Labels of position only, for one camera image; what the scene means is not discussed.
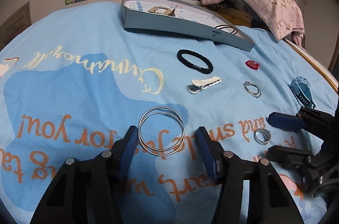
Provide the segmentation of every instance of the white hair clip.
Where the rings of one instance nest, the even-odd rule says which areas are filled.
[[[203,91],[211,86],[214,86],[218,83],[221,83],[221,79],[217,76],[206,80],[191,80],[192,85],[190,85],[187,90],[191,94],[197,94],[200,91]]]

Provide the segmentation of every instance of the pink towel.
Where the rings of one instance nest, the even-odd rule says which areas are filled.
[[[220,3],[223,0],[201,0],[202,5]],[[244,0],[266,23],[277,41],[291,34],[301,46],[305,34],[301,10],[294,0]]]

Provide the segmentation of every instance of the blue blanket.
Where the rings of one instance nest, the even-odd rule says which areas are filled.
[[[210,223],[220,185],[206,174],[194,139],[199,126],[225,150],[258,161],[270,146],[306,148],[301,133],[271,127],[273,112],[296,114],[300,105],[288,85],[302,76],[310,82],[317,109],[334,114],[337,94],[286,43],[263,30],[241,27],[256,45],[248,53],[208,40],[143,30],[125,31],[121,6],[98,2],[57,11],[35,23],[0,52],[0,198],[18,223],[28,224],[43,193],[64,160],[94,158],[138,125],[145,111],[168,106],[183,118],[186,138],[174,155],[158,157],[138,145],[128,180],[119,191],[124,223]],[[207,57],[214,70],[203,75],[176,57],[189,49]],[[189,61],[203,63],[193,57]],[[259,70],[245,65],[260,64]],[[222,82],[197,95],[192,79],[218,76]],[[245,81],[262,96],[247,93]],[[272,131],[266,146],[253,131]],[[155,115],[143,126],[144,139],[156,148],[173,145],[180,127]],[[313,152],[321,141],[307,135]],[[302,178],[274,164],[305,223],[326,212],[322,198],[303,194]],[[242,221],[248,206],[244,184]]]

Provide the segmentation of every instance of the silver ring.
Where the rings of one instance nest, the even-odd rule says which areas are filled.
[[[170,114],[170,113],[167,113],[167,112],[154,112],[150,115],[147,115],[149,112],[153,111],[153,110],[156,110],[156,109],[166,109],[166,110],[169,110],[169,111],[172,111],[173,113],[175,113],[177,115],[174,116],[173,114]],[[166,149],[157,149],[157,148],[153,148],[151,146],[149,146],[145,141],[144,139],[142,138],[141,136],[141,126],[142,124],[146,121],[146,119],[154,114],[163,114],[163,115],[168,115],[168,116],[171,116],[173,117],[180,125],[181,127],[181,130],[182,130],[182,134],[181,134],[181,137],[179,139],[179,141],[172,147],[170,148],[166,148]],[[184,144],[184,140],[185,140],[185,130],[184,130],[184,124],[183,124],[183,121],[182,121],[182,118],[181,116],[179,115],[179,113],[177,113],[175,110],[169,108],[169,107],[165,107],[165,106],[157,106],[157,107],[153,107],[151,109],[149,109],[148,111],[145,112],[145,114],[143,114],[143,116],[141,117],[140,121],[139,121],[139,128],[138,128],[138,138],[139,138],[139,141],[140,141],[140,144],[141,146],[148,152],[148,153],[151,153],[153,155],[156,155],[156,156],[168,156],[168,155],[171,155],[173,153],[175,153],[176,151],[178,151],[182,145]],[[172,152],[169,152],[169,153],[166,153],[166,154],[158,154],[158,153],[155,153],[153,151],[158,151],[158,152],[165,152],[165,151],[169,151],[171,149],[174,149],[176,148],[174,151]]]
[[[257,89],[257,92],[253,92],[252,90],[250,90],[247,86],[253,86],[253,87],[255,87],[256,89]],[[252,83],[252,82],[244,82],[244,88],[246,89],[246,91],[248,92],[248,93],[250,93],[253,97],[256,97],[256,98],[259,98],[260,96],[261,96],[261,90],[260,90],[260,88],[256,85],[256,84],[254,84],[254,83]]]
[[[265,137],[265,141],[261,141],[258,139],[257,137],[258,132],[261,133]],[[263,146],[268,144],[268,142],[271,140],[271,137],[272,137],[272,133],[267,129],[257,129],[254,132],[254,139],[257,141],[258,144],[263,145]]]

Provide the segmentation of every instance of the black elastic band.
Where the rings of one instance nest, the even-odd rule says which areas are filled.
[[[189,62],[188,60],[184,59],[184,57],[182,56],[183,54],[192,55],[192,56],[202,60],[208,66],[208,68],[203,68],[203,67],[197,66],[197,65]],[[181,50],[178,51],[177,58],[182,64],[184,64],[188,68],[199,71],[200,73],[210,74],[213,71],[213,65],[211,64],[211,62],[207,58],[205,58],[203,55],[200,55],[200,54],[198,54],[194,51],[181,49]]]

